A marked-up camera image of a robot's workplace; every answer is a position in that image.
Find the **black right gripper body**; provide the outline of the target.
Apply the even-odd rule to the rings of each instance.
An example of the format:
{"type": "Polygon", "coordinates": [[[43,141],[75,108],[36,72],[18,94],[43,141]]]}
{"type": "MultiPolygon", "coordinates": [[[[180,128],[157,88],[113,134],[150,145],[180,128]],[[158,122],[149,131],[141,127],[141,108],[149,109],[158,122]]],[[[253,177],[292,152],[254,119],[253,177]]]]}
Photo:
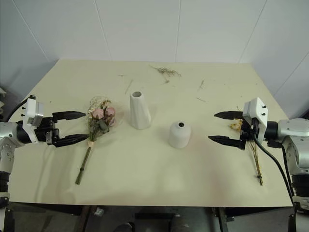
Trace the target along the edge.
{"type": "Polygon", "coordinates": [[[246,142],[253,140],[252,134],[254,132],[255,125],[248,123],[245,119],[241,119],[240,126],[240,145],[239,149],[245,150],[246,142]]]}

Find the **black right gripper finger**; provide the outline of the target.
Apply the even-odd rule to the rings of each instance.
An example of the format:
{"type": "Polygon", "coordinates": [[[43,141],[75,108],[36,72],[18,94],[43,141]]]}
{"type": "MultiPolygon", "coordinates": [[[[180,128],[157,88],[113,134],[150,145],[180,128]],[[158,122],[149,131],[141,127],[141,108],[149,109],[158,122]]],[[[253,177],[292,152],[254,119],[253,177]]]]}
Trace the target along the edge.
{"type": "Polygon", "coordinates": [[[241,144],[240,140],[230,139],[227,136],[215,135],[215,136],[208,136],[208,138],[219,144],[231,146],[231,147],[240,148],[240,144],[241,144]]]}
{"type": "Polygon", "coordinates": [[[223,111],[214,114],[215,117],[226,119],[226,120],[234,120],[234,119],[243,119],[242,111],[223,111]]]}

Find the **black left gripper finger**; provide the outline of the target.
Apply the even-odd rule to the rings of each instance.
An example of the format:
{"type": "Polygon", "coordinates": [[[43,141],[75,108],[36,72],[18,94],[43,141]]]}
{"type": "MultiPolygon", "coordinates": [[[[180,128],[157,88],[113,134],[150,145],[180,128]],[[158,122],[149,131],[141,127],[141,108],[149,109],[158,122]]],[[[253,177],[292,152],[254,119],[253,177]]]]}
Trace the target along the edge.
{"type": "Polygon", "coordinates": [[[59,120],[74,120],[86,116],[85,113],[78,111],[64,111],[52,113],[54,122],[59,120]]]}
{"type": "Polygon", "coordinates": [[[88,134],[68,135],[68,136],[65,136],[64,138],[55,139],[54,146],[63,147],[63,146],[73,145],[83,140],[86,140],[88,137],[89,137],[88,134]]]}

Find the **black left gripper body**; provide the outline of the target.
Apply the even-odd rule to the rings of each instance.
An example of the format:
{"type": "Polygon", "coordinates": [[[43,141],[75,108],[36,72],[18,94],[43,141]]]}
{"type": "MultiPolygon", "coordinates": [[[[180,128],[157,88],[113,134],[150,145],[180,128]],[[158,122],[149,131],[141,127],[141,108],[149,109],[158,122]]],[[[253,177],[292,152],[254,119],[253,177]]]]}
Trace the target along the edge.
{"type": "Polygon", "coordinates": [[[59,129],[56,128],[58,119],[54,117],[44,117],[40,125],[35,129],[35,134],[39,142],[46,142],[48,145],[58,145],[60,139],[59,129]]]}

